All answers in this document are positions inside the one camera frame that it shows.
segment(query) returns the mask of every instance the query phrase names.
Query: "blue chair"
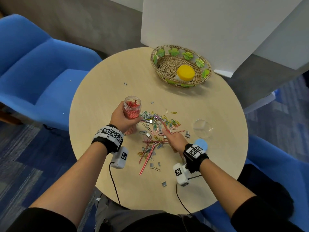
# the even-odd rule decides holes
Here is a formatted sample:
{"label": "blue chair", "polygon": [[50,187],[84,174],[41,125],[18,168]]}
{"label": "blue chair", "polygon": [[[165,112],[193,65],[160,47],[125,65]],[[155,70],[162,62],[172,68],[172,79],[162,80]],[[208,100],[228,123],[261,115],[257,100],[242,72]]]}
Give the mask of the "blue chair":
{"label": "blue chair", "polygon": [[[249,136],[245,164],[253,164],[272,180],[281,183],[294,200],[290,221],[309,232],[309,164],[296,160],[269,142]],[[236,231],[219,202],[201,211],[203,216],[222,232]]]}
{"label": "blue chair", "polygon": [[69,130],[74,94],[101,61],[93,50],[53,39],[23,16],[0,20],[0,101],[35,121]]}

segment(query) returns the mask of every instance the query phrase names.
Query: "round wooden table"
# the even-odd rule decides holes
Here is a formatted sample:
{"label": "round wooden table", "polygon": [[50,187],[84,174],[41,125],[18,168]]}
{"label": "round wooden table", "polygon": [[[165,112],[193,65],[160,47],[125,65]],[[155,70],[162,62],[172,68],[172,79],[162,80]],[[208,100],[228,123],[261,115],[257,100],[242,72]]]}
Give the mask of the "round wooden table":
{"label": "round wooden table", "polygon": [[[144,47],[114,54],[95,66],[83,79],[72,101],[69,119],[70,139],[76,158],[79,159],[89,147],[98,129],[109,123],[120,101],[135,95],[141,99],[142,110],[179,121],[180,129],[190,131],[188,141],[191,143],[198,139],[192,128],[194,121],[204,119],[210,123],[214,129],[212,137],[206,140],[207,154],[237,179],[247,155],[248,129],[232,89],[214,73],[203,85],[194,88],[168,85],[161,81],[150,64],[151,52],[151,48]],[[137,125],[137,129],[145,130],[142,123]],[[176,196],[173,165],[181,163],[179,154],[165,144],[164,148],[156,149],[153,162],[149,161],[139,175],[144,163],[144,160],[138,163],[140,156],[137,155],[145,147],[142,136],[138,132],[127,135],[122,145],[129,150],[126,166],[111,169],[120,203],[129,209],[160,209],[172,214],[187,214]],[[107,156],[96,187],[118,202],[108,170],[111,158],[111,154]],[[149,163],[161,171],[150,169]],[[167,183],[166,187],[162,187],[163,182]],[[202,177],[191,179],[185,187],[178,186],[178,195],[192,213],[217,201]]]}

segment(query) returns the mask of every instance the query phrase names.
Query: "green leaf decoration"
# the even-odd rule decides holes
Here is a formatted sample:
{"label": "green leaf decoration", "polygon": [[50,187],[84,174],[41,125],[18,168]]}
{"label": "green leaf decoration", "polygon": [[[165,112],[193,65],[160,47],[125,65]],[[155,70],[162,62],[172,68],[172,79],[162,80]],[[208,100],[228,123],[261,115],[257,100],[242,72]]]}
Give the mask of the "green leaf decoration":
{"label": "green leaf decoration", "polygon": [[196,66],[198,66],[198,67],[204,67],[204,66],[205,66],[205,62],[204,62],[202,59],[200,59],[200,58],[197,58],[197,59],[195,60],[195,64],[196,64]]}
{"label": "green leaf decoration", "polygon": [[190,59],[193,58],[193,54],[191,52],[186,52],[186,53],[183,52],[182,55],[183,55],[184,59],[186,59],[186,60],[190,60]]}
{"label": "green leaf decoration", "polygon": [[175,81],[172,81],[172,80],[169,80],[169,79],[165,79],[169,84],[172,84],[172,85],[177,85],[177,82]]}
{"label": "green leaf decoration", "polygon": [[157,62],[158,62],[158,56],[157,55],[154,55],[153,56],[153,60],[154,60],[154,64],[157,65]]}
{"label": "green leaf decoration", "polygon": [[170,53],[170,55],[172,55],[173,57],[176,57],[179,54],[179,51],[177,48],[172,48],[170,50],[168,50],[168,52]]}
{"label": "green leaf decoration", "polygon": [[209,75],[209,70],[204,70],[202,73],[202,78],[206,78]]}
{"label": "green leaf decoration", "polygon": [[188,84],[181,84],[181,87],[183,88],[189,88],[189,87],[193,87],[195,85],[188,85]]}
{"label": "green leaf decoration", "polygon": [[165,49],[158,49],[156,55],[158,55],[159,57],[163,57],[165,55]]}

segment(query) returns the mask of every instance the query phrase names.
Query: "pants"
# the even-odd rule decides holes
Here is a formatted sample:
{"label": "pants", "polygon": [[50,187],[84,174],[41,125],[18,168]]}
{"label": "pants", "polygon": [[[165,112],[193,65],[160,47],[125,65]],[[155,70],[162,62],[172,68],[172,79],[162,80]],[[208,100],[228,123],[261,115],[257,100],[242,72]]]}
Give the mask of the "pants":
{"label": "pants", "polygon": [[158,213],[162,210],[129,210],[115,203],[104,194],[100,201],[95,203],[97,211],[95,213],[95,232],[98,232],[104,219],[109,220],[113,232],[120,232],[133,222]]}

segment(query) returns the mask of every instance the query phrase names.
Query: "black sleeve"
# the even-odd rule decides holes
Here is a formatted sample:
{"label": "black sleeve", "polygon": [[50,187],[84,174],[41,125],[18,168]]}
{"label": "black sleeve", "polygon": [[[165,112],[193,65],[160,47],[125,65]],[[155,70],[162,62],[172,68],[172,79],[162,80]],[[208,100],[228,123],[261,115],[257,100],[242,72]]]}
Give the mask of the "black sleeve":
{"label": "black sleeve", "polygon": [[6,232],[66,231],[76,232],[68,218],[43,208],[27,208],[13,222]]}
{"label": "black sleeve", "polygon": [[248,231],[303,231],[276,212],[260,197],[244,202],[233,214],[231,224],[237,232]]}

